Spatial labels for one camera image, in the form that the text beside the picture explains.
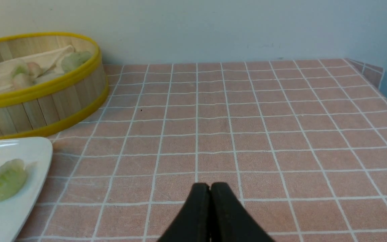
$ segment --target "white plate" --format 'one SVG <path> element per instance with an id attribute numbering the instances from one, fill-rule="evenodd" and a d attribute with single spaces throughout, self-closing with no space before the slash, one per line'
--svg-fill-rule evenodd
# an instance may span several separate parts
<path id="1" fill-rule="evenodd" d="M 0 202 L 0 242 L 16 239 L 29 216 L 52 161 L 52 143 L 41 137 L 0 140 L 0 166 L 20 158 L 28 167 L 28 179 L 13 197 Z"/>

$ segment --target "white grid line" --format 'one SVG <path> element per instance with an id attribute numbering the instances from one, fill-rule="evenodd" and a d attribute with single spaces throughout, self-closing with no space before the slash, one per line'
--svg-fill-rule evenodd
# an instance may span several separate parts
<path id="1" fill-rule="evenodd" d="M 377 169 L 344 169 L 344 170 L 324 170 L 324 172 L 359 172 L 359 171 L 387 171 L 387 168 L 377 168 Z M 198 171 L 197 173 L 207 174 L 207 173 L 236 173 L 237 171 Z M 321 172 L 321 170 L 270 170 L 270 171 L 260 171 L 260 170 L 241 170 L 240 173 L 316 173 Z M 195 171 L 187 172 L 173 172 L 173 173 L 157 173 L 157 176 L 169 176 L 169 175 L 185 175 L 185 174 L 195 174 Z M 113 177 L 139 177 L 139 176 L 153 176 L 153 174 L 143 174 L 143 175 L 115 175 Z M 73 179 L 78 178 L 109 178 L 112 175 L 108 176 L 73 176 Z M 52 179 L 67 179 L 67 176 L 48 176 L 47 178 Z"/>
<path id="2" fill-rule="evenodd" d="M 379 229 L 379 230 L 352 230 L 354 233 L 387 233 L 387 229 Z M 292 232 L 270 232 L 268 233 L 270 236 L 278 236 L 278 235 L 310 235 L 310 234 L 344 234 L 350 233 L 349 230 L 328 230 L 328 231 L 292 231 Z M 146 236 L 146 239 L 157 239 L 160 236 Z M 28 240 L 36 240 L 38 236 L 33 236 L 24 239 L 18 239 L 17 241 L 28 241 Z M 77 237 L 64 237 L 64 236 L 44 236 L 45 239 L 63 239 L 63 240 L 73 240 L 73 241 L 90 241 L 91 238 L 77 238 Z M 100 240 L 125 240 L 125 239 L 142 239 L 143 236 L 120 236 L 120 237 L 100 237 L 96 239 Z"/>
<path id="3" fill-rule="evenodd" d="M 255 88 L 254 88 L 254 86 L 253 86 L 252 80 L 250 80 L 250 85 L 252 86 L 252 90 L 254 91 Z M 255 95 L 255 100 L 256 100 L 256 103 L 257 103 L 257 108 L 258 108 L 258 110 L 259 110 L 259 115 L 262 116 L 262 110 L 261 110 L 261 107 L 260 107 L 260 105 L 259 105 L 259 103 L 258 103 L 258 98 L 257 98 L 257 96 L 256 96 L 256 92 L 253 92 L 253 94 Z M 264 126 L 264 130 L 265 130 L 265 132 L 267 133 L 267 134 L 266 134 L 266 135 L 267 135 L 267 140 L 268 140 L 268 143 L 269 143 L 269 145 L 270 145 L 271 153 L 273 154 L 273 159 L 274 159 L 274 162 L 275 162 L 275 166 L 277 167 L 278 173 L 279 173 L 279 175 L 280 175 L 280 179 L 281 179 L 281 181 L 282 181 L 283 188 L 284 188 L 284 190 L 285 190 L 286 198 L 287 198 L 287 199 L 290 199 L 289 191 L 288 191 L 288 189 L 287 189 L 287 187 L 286 187 L 286 181 L 284 180 L 283 173 L 282 173 L 282 171 L 281 171 L 281 169 L 280 169 L 280 165 L 278 164 L 277 156 L 275 156 L 275 151 L 274 151 L 273 143 L 271 142 L 270 135 L 268 134 L 268 129 L 267 129 L 267 126 L 266 126 L 266 124 L 265 124 L 264 118 L 261 118 L 261 121 L 262 121 L 262 125 Z M 299 226 L 299 224 L 298 224 L 298 219 L 297 219 L 297 216 L 296 216 L 296 214 L 295 214 L 295 210 L 294 210 L 294 208 L 293 208 L 292 202 L 288 201 L 288 203 L 289 203 L 289 209 L 291 210 L 291 214 L 292 214 L 292 217 L 293 217 L 293 219 L 294 219 L 294 223 L 295 223 L 296 230 L 297 230 L 297 232 L 299 233 L 299 232 L 301 231 L 301 229 L 300 229 L 300 226 Z M 301 236 L 301 234 L 299 234 L 298 237 L 299 237 L 299 239 L 300 239 L 301 242 L 304 241 L 304 239 L 303 239 L 303 237 Z"/>
<path id="4" fill-rule="evenodd" d="M 232 143 L 232 153 L 234 155 L 234 161 L 235 161 L 235 170 L 237 171 L 237 181 L 238 181 L 238 192 L 240 193 L 240 198 L 241 198 L 241 204 L 243 205 L 244 207 L 244 202 L 243 202 L 243 189 L 241 187 L 241 175 L 240 175 L 240 169 L 238 167 L 238 158 L 237 158 L 237 152 L 236 152 L 236 149 L 235 149 L 235 139 L 234 139 L 234 133 L 232 132 L 232 121 L 231 121 L 231 114 L 229 112 L 229 103 L 228 103 L 228 96 L 227 96 L 227 92 L 226 92 L 226 84 L 225 84 L 225 77 L 224 77 L 224 71 L 223 71 L 223 65 L 222 63 L 220 63 L 220 66 L 221 66 L 221 72 L 222 72 L 222 78 L 224 80 L 223 82 L 223 89 L 224 89 L 224 93 L 225 93 L 225 101 L 226 101 L 226 111 L 227 111 L 227 114 L 228 114 L 228 124 L 229 124 L 229 130 L 230 130 L 230 134 L 231 134 L 231 143 Z"/>
<path id="5" fill-rule="evenodd" d="M 274 150 L 275 152 L 288 152 L 288 151 L 331 151 L 331 150 L 374 150 L 374 149 L 384 149 L 385 147 L 351 147 L 351 148 L 321 148 L 321 149 L 298 149 L 298 150 Z M 232 153 L 233 151 L 216 151 L 216 152 L 198 152 L 199 154 L 219 154 L 219 153 Z M 236 150 L 236 152 L 261 152 L 267 153 L 271 152 L 269 150 Z M 70 153 L 54 153 L 55 155 L 66 155 L 73 157 L 80 157 L 81 155 L 74 155 Z M 150 154 L 123 154 L 122 156 L 148 156 L 148 155 L 157 155 L 156 153 Z M 161 155 L 195 155 L 195 153 L 161 153 Z M 83 155 L 83 158 L 100 158 L 100 157 L 117 157 L 118 155 Z"/>
<path id="6" fill-rule="evenodd" d="M 109 97 L 109 101 L 107 102 L 106 106 L 109 105 L 109 103 L 110 103 L 110 101 L 111 101 L 111 99 L 112 99 L 112 95 Z M 81 153 L 81 155 L 80 155 L 80 158 L 79 158 L 78 161 L 76 162 L 76 164 L 75 164 L 75 166 L 74 166 L 74 168 L 73 168 L 73 171 L 71 172 L 70 176 L 68 177 L 68 179 L 67 179 L 67 181 L 66 181 L 66 184 L 65 184 L 65 186 L 63 187 L 63 190 L 62 190 L 62 192 L 60 193 L 59 198 L 58 198 L 56 204 L 53 206 L 52 211 L 50 212 L 49 218 L 48 218 L 47 221 L 46 221 L 46 224 L 45 224 L 45 226 L 44 226 L 44 228 L 43 228 L 43 231 L 41 232 L 41 235 L 40 235 L 40 238 L 38 239 L 38 242 L 41 242 L 41 240 L 42 240 L 44 234 L 46 233 L 47 229 L 49 228 L 50 221 L 51 221 L 51 219 L 53 218 L 53 216 L 54 216 L 54 214 L 55 214 L 55 211 L 56 211 L 56 208 L 57 208 L 57 206 L 58 206 L 58 203 L 61 201 L 63 195 L 64 195 L 65 192 L 67 191 L 68 186 L 69 186 L 69 183 L 70 183 L 70 180 L 71 180 L 72 176 L 74 176 L 74 173 L 76 172 L 77 167 L 79 166 L 79 164 L 80 164 L 80 162 L 81 162 L 81 160 L 82 160 L 82 158 L 83 158 L 83 155 L 85 154 L 85 152 L 86 152 L 86 150 L 87 150 L 88 144 L 89 144 L 89 142 L 91 141 L 92 136 L 93 136 L 93 134 L 95 133 L 95 131 L 96 131 L 97 127 L 98 127 L 99 121 L 102 119 L 103 115 L 104 115 L 104 112 L 101 113 L 101 115 L 100 115 L 100 117 L 99 117 L 99 119 L 98 119 L 98 122 L 95 124 L 95 127 L 94 127 L 94 129 L 93 129 L 93 131 L 92 131 L 91 136 L 90 136 L 90 137 L 88 138 L 88 140 L 86 141 L 85 147 L 84 147 L 83 150 L 82 150 L 82 153 Z"/>
<path id="7" fill-rule="evenodd" d="M 350 89 L 350 88 L 353 88 L 353 87 L 371 87 L 371 85 L 367 84 L 367 85 L 357 85 L 357 86 L 350 86 L 350 87 L 341 87 L 343 89 Z M 281 89 L 266 89 L 266 90 L 256 90 L 256 92 L 278 92 L 278 91 L 282 91 L 282 90 L 285 90 L 285 91 L 299 91 L 299 90 L 311 90 L 312 88 L 292 88 L 292 89 L 283 89 L 283 87 L 281 87 Z M 317 87 L 317 88 L 314 88 L 314 89 L 340 89 L 340 87 Z M 213 94 L 213 93 L 219 93 L 219 92 L 252 92 L 252 90 L 220 90 L 220 91 L 213 91 L 213 92 L 171 92 L 170 94 L 171 95 L 181 95 L 181 94 L 195 94 L 195 93 L 207 93 L 207 94 Z M 116 94 L 114 96 L 123 96 L 123 95 L 138 95 L 138 94 Z M 165 95 L 165 93 L 163 92 L 148 92 L 148 93 L 143 93 L 143 95 Z"/>
<path id="8" fill-rule="evenodd" d="M 364 81 L 368 81 L 364 76 L 361 75 L 361 77 L 364 79 Z M 387 105 L 387 99 L 386 99 L 386 97 L 384 97 L 384 96 L 382 95 L 382 93 L 381 93 L 378 89 L 376 89 L 376 88 L 374 88 L 374 87 L 373 87 L 372 89 L 376 92 L 376 94 L 379 96 L 379 98 L 382 99 L 382 100 L 386 103 L 386 105 Z"/>
<path id="9" fill-rule="evenodd" d="M 171 72 L 173 70 L 174 70 L 174 64 L 171 65 Z M 143 242 L 146 242 L 147 230 L 149 227 L 149 220 L 150 220 L 150 213 L 152 211 L 152 201 L 153 201 L 153 196 L 154 196 L 154 192 L 155 192 L 155 184 L 156 184 L 156 173 L 158 171 L 160 153 L 161 153 L 161 148 L 162 148 L 162 140 L 163 140 L 163 135 L 164 135 L 164 130 L 165 130 L 165 118 L 166 118 L 167 110 L 168 110 L 169 95 L 170 95 L 170 90 L 171 90 L 171 80 L 172 80 L 172 74 L 170 77 L 170 84 L 169 84 L 169 88 L 168 88 L 167 103 L 166 103 L 166 107 L 165 107 L 164 121 L 162 123 L 161 137 L 159 139 L 158 154 L 156 156 L 155 171 L 153 172 L 153 177 L 152 177 L 152 189 L 150 192 L 149 205 L 147 207 L 146 222 L 144 225 Z"/>
<path id="10" fill-rule="evenodd" d="M 197 103 L 195 104 L 195 182 L 198 182 L 198 63 L 195 64 L 197 78 Z"/>
<path id="11" fill-rule="evenodd" d="M 382 199 L 387 196 L 361 196 L 361 197 L 316 197 L 316 198 L 276 198 L 276 199 L 238 199 L 240 202 L 313 202 L 313 201 L 347 201 L 347 200 L 371 200 L 371 199 Z M 129 207 L 129 206 L 141 206 L 141 205 L 176 205 L 184 204 L 186 201 L 162 201 L 162 202 L 133 202 L 133 203 L 104 203 L 106 207 Z M 37 206 L 49 206 L 55 205 L 55 202 L 43 202 L 38 203 Z M 61 202 L 58 203 L 59 206 L 84 206 L 84 207 L 93 207 L 101 206 L 103 203 L 83 203 L 83 202 Z"/>
<path id="12" fill-rule="evenodd" d="M 386 130 L 387 127 L 376 128 L 377 130 Z M 362 129 L 328 129 L 328 130 L 304 130 L 305 132 L 333 132 L 333 131 L 353 131 L 353 130 L 375 130 L 373 128 L 362 128 Z M 257 131 L 257 132 L 232 132 L 234 134 L 256 134 L 256 133 L 300 133 L 302 130 L 291 130 L 291 131 Z M 198 135 L 217 135 L 217 134 L 231 134 L 229 132 L 218 132 L 218 133 L 185 133 L 185 134 L 165 134 L 164 137 L 175 137 L 175 136 L 198 136 Z M 88 138 L 89 136 L 66 136 L 63 138 L 59 138 L 59 140 L 68 139 L 68 138 Z M 93 136 L 93 138 L 97 139 L 120 139 L 120 138 L 152 138 L 152 137 L 161 137 L 160 135 L 127 135 L 127 136 Z"/>
<path id="13" fill-rule="evenodd" d="M 149 66 L 147 66 L 146 73 L 144 74 L 144 80 L 146 79 L 148 69 L 149 69 Z M 138 99 L 137 99 L 137 105 L 140 102 L 140 97 L 141 97 L 141 93 L 143 92 L 143 89 L 144 89 L 144 85 L 141 87 L 140 95 L 138 96 Z M 133 124 L 132 121 L 134 120 L 136 113 L 137 113 L 137 108 L 134 109 L 134 113 L 132 114 L 131 122 L 129 123 L 128 131 L 127 131 L 128 133 L 131 130 L 131 127 L 132 127 L 132 124 Z M 100 211 L 99 211 L 99 214 L 98 214 L 98 219 L 97 219 L 97 222 L 95 224 L 95 229 L 94 229 L 94 232 L 93 232 L 93 235 L 92 235 L 92 242 L 95 241 L 96 234 L 98 233 L 98 229 L 99 229 L 99 226 L 100 226 L 100 223 L 101 223 L 102 214 L 103 214 L 103 211 L 104 211 L 104 204 L 106 203 L 106 201 L 109 198 L 110 191 L 111 191 L 112 185 L 113 185 L 114 175 L 116 174 L 117 169 L 119 167 L 120 159 L 122 157 L 123 150 L 125 149 L 126 142 L 127 142 L 127 139 L 124 139 L 122 147 L 120 149 L 119 156 L 117 157 L 116 165 L 114 166 L 113 175 L 112 175 L 112 177 L 109 180 L 109 187 L 107 188 L 107 192 L 105 194 L 104 201 L 103 201 L 103 203 L 101 205 L 101 208 L 100 208 Z"/>
<path id="14" fill-rule="evenodd" d="M 347 97 L 349 97 L 349 95 L 347 94 L 347 92 L 346 92 L 344 89 L 342 89 L 342 91 L 344 92 L 344 94 L 345 94 Z M 358 109 L 359 111 L 361 111 L 360 108 L 356 105 L 356 103 L 355 103 L 353 100 L 350 100 L 350 101 L 351 101 L 352 104 L 356 107 L 356 109 Z M 361 115 L 367 120 L 367 122 L 370 124 L 371 127 L 374 127 L 373 124 L 370 122 L 370 120 L 369 120 L 364 114 L 361 114 Z M 377 131 L 377 129 L 374 129 L 374 130 L 375 130 L 375 133 L 377 133 L 378 136 L 382 139 L 382 141 L 383 141 L 385 144 L 387 144 L 387 141 L 383 138 L 383 136 L 381 136 L 381 134 Z M 347 144 L 349 147 L 351 147 L 350 144 L 349 144 L 349 142 L 347 141 L 346 137 L 343 135 L 342 132 L 340 132 L 340 135 L 343 137 L 343 139 L 344 139 L 344 141 L 346 142 L 346 144 Z M 359 164 L 361 165 L 361 167 L 362 167 L 363 169 L 365 169 L 365 166 L 364 166 L 364 164 L 361 162 L 361 159 L 359 159 L 358 155 L 357 155 L 353 150 L 352 150 L 352 154 L 356 157 L 356 159 L 358 160 L 358 162 L 359 162 Z M 365 174 L 367 175 L 368 179 L 370 180 L 370 182 L 372 183 L 372 185 L 373 185 L 374 188 L 376 189 L 377 193 L 382 197 L 383 202 L 384 202 L 385 205 L 387 206 L 387 200 L 383 197 L 382 192 L 380 191 L 380 189 L 377 187 L 376 183 L 374 182 L 374 180 L 373 180 L 372 177 L 370 176 L 370 173 L 367 172 L 367 171 L 365 171 Z"/>
<path id="15" fill-rule="evenodd" d="M 217 81 L 208 81 L 206 83 L 210 83 L 210 82 L 221 82 L 223 80 L 217 80 Z M 261 80 L 239 80 L 239 81 L 233 81 L 233 80 L 228 80 L 226 82 L 246 82 L 246 81 L 277 81 L 276 79 L 261 79 Z M 173 84 L 193 84 L 193 83 L 198 83 L 198 81 L 187 81 L 187 82 L 173 82 Z M 169 84 L 169 82 L 149 82 L 149 83 L 146 83 L 146 84 Z M 140 86 L 142 85 L 141 83 L 133 83 L 133 84 L 117 84 L 117 85 L 110 85 L 112 87 L 123 87 L 123 86 Z M 370 84 L 365 84 L 365 85 L 355 85 L 355 86 L 349 86 L 349 87 L 344 87 L 344 88 L 351 88 L 351 87 L 370 87 L 371 85 Z M 339 87 L 312 87 L 313 89 L 338 89 Z M 284 90 L 310 90 L 311 88 L 285 88 Z M 278 91 L 278 90 L 281 90 L 281 89 L 266 89 L 266 90 L 256 90 L 257 92 L 260 92 L 260 91 L 268 91 L 268 92 L 272 92 L 272 91 Z M 249 90 L 227 90 L 227 92 L 249 92 Z M 192 94 L 192 93 L 195 93 L 195 92 L 171 92 L 171 94 Z M 149 94 L 163 94 L 161 92 L 156 92 L 156 93 L 144 93 L 144 95 L 149 95 Z"/>
<path id="16" fill-rule="evenodd" d="M 303 69 L 323 69 L 323 67 L 309 67 L 309 68 L 300 68 L 300 69 L 301 70 L 303 70 Z M 230 69 L 222 69 L 222 70 L 224 72 L 226 72 L 226 71 L 229 71 L 229 72 L 246 72 L 246 71 L 249 71 L 249 72 L 266 72 L 266 71 L 271 71 L 271 69 L 268 69 L 268 70 L 249 70 L 249 69 L 246 69 L 246 70 L 230 70 Z M 297 68 L 284 68 L 284 69 L 274 69 L 274 70 L 279 71 L 279 70 L 298 70 L 298 69 Z M 201 71 L 200 72 L 200 71 L 198 71 L 198 68 L 197 68 L 197 72 L 173 72 L 173 74 L 176 74 L 176 73 L 195 74 L 195 73 L 220 72 L 220 71 L 221 70 Z M 144 74 L 144 72 L 124 72 L 124 73 L 122 73 L 122 75 L 124 75 L 124 74 Z M 149 72 L 149 74 L 171 74 L 171 73 L 170 72 Z"/>
<path id="17" fill-rule="evenodd" d="M 277 79 L 277 81 L 278 81 L 278 84 L 280 85 L 280 87 L 283 89 L 283 86 L 282 86 L 282 84 L 280 83 L 280 81 L 279 81 L 278 79 Z M 292 113 L 295 115 L 295 110 L 293 109 L 292 105 L 290 104 L 289 99 L 288 99 L 288 97 L 287 97 L 287 95 L 286 95 L 286 92 L 285 92 L 284 90 L 283 90 L 283 95 L 284 95 L 284 97 L 286 98 L 286 101 L 289 103 L 289 108 L 291 109 Z M 301 125 L 301 122 L 299 121 L 299 119 L 298 119 L 297 116 L 295 116 L 295 119 L 296 119 L 296 121 L 297 121 L 297 123 L 298 123 L 299 128 L 300 128 L 301 131 L 302 131 L 302 135 L 303 135 L 304 139 L 307 141 L 308 147 L 312 150 L 313 147 L 312 147 L 310 141 L 308 140 L 307 135 L 305 134 L 305 132 L 304 132 L 304 130 L 303 130 L 303 127 L 302 127 L 302 125 Z M 343 208 L 341 207 L 340 202 L 336 199 L 337 196 L 336 196 L 336 194 L 335 194 L 335 192 L 334 192 L 334 189 L 333 189 L 332 186 L 331 186 L 331 183 L 329 182 L 329 178 L 327 177 L 327 174 L 324 172 L 324 167 L 323 167 L 323 166 L 321 165 L 321 163 L 319 162 L 319 159 L 317 158 L 316 153 L 315 153 L 315 152 L 312 152 L 312 154 L 313 154 L 314 159 L 316 160 L 316 163 L 317 163 L 318 166 L 320 167 L 320 170 L 321 170 L 321 172 L 322 172 L 322 175 L 324 176 L 324 178 L 325 178 L 325 180 L 326 180 L 326 182 L 327 182 L 327 186 L 328 186 L 328 188 L 329 188 L 329 190 L 330 190 L 330 192 L 331 192 L 331 194 L 332 194 L 332 197 L 335 199 L 335 202 L 336 202 L 336 204 L 337 204 L 337 206 L 338 206 L 338 209 L 339 209 L 340 212 L 341 212 L 341 215 L 343 216 L 343 219 L 344 219 L 344 222 L 346 223 L 347 228 L 349 229 L 349 231 L 351 231 L 350 234 L 352 235 L 353 240 L 354 240 L 355 242 L 357 242 L 358 240 L 356 239 L 356 236 L 355 236 L 355 235 L 353 234 L 353 232 L 352 232 L 352 227 L 350 226 L 350 223 L 349 223 L 349 221 L 347 220 L 347 217 L 346 217 L 346 215 L 345 215 L 345 213 L 344 213 L 344 211 L 343 211 Z"/>

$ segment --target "wall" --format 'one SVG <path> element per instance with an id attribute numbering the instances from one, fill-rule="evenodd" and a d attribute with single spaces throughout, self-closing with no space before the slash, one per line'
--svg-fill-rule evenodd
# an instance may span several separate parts
<path id="1" fill-rule="evenodd" d="M 350 57 L 387 69 L 383 0 L 0 0 L 0 37 L 67 31 L 107 63 Z"/>

